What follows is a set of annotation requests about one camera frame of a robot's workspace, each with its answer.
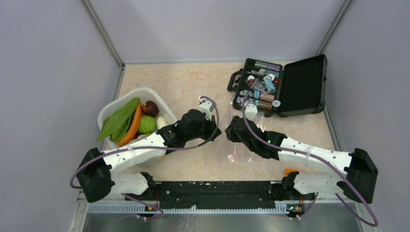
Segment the clear zip top bag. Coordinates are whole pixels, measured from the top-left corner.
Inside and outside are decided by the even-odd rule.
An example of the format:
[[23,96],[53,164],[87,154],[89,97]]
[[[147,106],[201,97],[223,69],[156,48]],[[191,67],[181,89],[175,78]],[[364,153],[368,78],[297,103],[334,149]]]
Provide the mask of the clear zip top bag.
[[229,102],[220,121],[221,135],[215,140],[215,160],[221,164],[259,163],[263,158],[250,151],[239,137],[234,135],[234,141],[226,133],[233,117],[242,117],[242,112],[234,109],[233,102]]

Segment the dark purple round fruit toy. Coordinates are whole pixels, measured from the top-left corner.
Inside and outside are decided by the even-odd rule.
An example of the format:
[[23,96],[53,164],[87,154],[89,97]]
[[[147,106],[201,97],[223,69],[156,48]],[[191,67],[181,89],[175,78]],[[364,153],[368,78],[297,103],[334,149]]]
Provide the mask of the dark purple round fruit toy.
[[144,115],[151,116],[151,117],[157,117],[159,115],[160,110],[155,102],[146,101],[142,105],[142,112],[144,113]]

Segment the white plastic basket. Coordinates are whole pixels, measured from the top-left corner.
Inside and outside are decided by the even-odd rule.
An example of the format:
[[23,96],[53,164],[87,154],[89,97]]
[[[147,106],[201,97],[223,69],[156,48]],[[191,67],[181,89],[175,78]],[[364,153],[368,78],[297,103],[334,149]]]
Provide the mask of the white plastic basket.
[[176,116],[154,90],[141,87],[106,105],[98,115],[100,133],[110,148],[129,145],[160,128],[173,124]]

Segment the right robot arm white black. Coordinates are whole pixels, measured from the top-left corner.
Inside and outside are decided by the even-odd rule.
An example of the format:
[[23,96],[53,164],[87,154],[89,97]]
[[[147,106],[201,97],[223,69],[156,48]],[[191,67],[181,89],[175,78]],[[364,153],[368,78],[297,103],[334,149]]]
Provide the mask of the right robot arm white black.
[[337,193],[349,199],[373,202],[379,170],[363,149],[353,152],[327,150],[297,141],[276,131],[262,131],[251,120],[234,116],[225,129],[227,139],[242,143],[264,159],[297,162],[320,171],[318,176],[296,172],[283,184],[289,199],[301,194]]

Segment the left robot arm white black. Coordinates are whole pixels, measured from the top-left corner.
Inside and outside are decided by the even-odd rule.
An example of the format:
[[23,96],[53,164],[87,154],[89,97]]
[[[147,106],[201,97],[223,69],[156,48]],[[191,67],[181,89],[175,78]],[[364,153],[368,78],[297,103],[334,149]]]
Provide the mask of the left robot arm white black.
[[120,188],[116,176],[123,170],[151,158],[165,156],[174,151],[188,150],[186,146],[188,141],[203,140],[191,149],[214,141],[221,134],[219,123],[219,113],[207,118],[205,113],[191,109],[176,123],[165,126],[133,144],[111,151],[92,148],[85,154],[71,177],[70,185],[75,188],[73,181],[77,179],[78,188],[82,190],[89,203],[100,201],[115,190],[119,193],[139,195],[142,199],[149,200],[155,194],[155,187],[147,179],[147,174],[139,174],[132,178],[130,190]]

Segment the orange object behind right arm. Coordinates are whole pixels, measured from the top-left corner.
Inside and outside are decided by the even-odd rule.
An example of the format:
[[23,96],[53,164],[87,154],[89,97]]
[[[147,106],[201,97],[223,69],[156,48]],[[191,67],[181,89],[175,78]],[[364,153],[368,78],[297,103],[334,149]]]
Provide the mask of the orange object behind right arm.
[[284,175],[285,176],[288,176],[289,174],[291,174],[291,173],[297,173],[298,171],[297,170],[294,170],[294,169],[285,169],[284,170]]

